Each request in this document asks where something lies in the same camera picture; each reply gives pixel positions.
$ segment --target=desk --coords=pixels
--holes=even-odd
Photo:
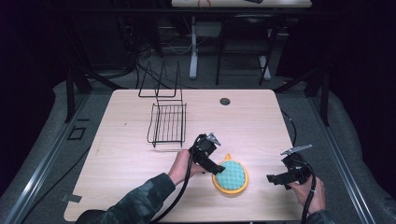
[[[257,8],[257,7],[273,7],[273,8],[308,8],[311,7],[310,0],[265,0],[260,4],[251,3],[245,0],[172,0],[172,7],[242,7],[242,8]],[[192,17],[191,20],[191,65],[190,65],[190,79],[196,79],[198,66],[198,49],[196,47],[196,20]],[[265,64],[265,58],[260,57],[260,63]],[[269,70],[265,71],[265,79],[271,79]]]
[[[200,133],[211,133],[221,146],[214,162],[231,153],[247,168],[247,188],[238,195],[218,191],[211,174],[192,178],[177,206],[163,218],[168,222],[298,220],[302,207],[294,193],[269,183],[266,175],[286,172],[280,152],[291,148],[276,96],[268,90],[183,90],[187,104],[186,141],[158,144],[147,141],[155,98],[139,98],[136,90],[114,91],[93,140],[64,218],[74,221],[88,209],[106,210],[146,180],[168,172],[176,151],[189,148]],[[219,100],[231,103],[222,105]],[[165,201],[176,198],[181,184]]]

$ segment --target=blue scouring pad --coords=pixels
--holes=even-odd
[[[220,165],[225,167],[225,170],[212,176],[217,189],[224,193],[235,194],[247,187],[248,173],[245,167],[237,161],[232,161],[230,154],[227,154]]]

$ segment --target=sleeve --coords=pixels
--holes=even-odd
[[[149,223],[175,188],[168,175],[157,175],[131,190],[92,223]]]
[[[307,224],[335,224],[332,216],[328,210],[317,211],[310,215],[307,220]]]

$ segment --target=black wire rack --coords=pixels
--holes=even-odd
[[[139,90],[139,97],[141,98],[155,98],[156,103],[151,108],[151,120],[148,126],[148,142],[154,147],[157,144],[164,143],[180,143],[183,145],[186,136],[186,108],[187,105],[183,103],[183,93],[180,82],[180,69],[177,63],[177,71],[175,76],[175,87],[169,94],[160,94],[163,84],[163,76],[166,76],[166,68],[163,63],[161,73],[157,74],[151,70],[151,65],[148,63],[144,69],[145,75]],[[146,82],[147,76],[151,77],[152,89],[154,94],[143,94],[143,85]]]

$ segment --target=person's arm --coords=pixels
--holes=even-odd
[[[189,156],[188,150],[178,152],[168,175],[157,175],[131,190],[93,223],[149,223],[176,185],[184,181]],[[190,177],[199,172],[203,173],[205,169],[193,164]]]
[[[315,188],[314,197],[308,208],[307,224],[333,224],[335,223],[328,210],[326,210],[326,196],[323,182],[316,177],[317,185]],[[308,198],[309,191],[311,190],[312,176],[302,185],[298,183],[289,183],[289,186],[294,190],[297,201],[302,206],[305,205]]]

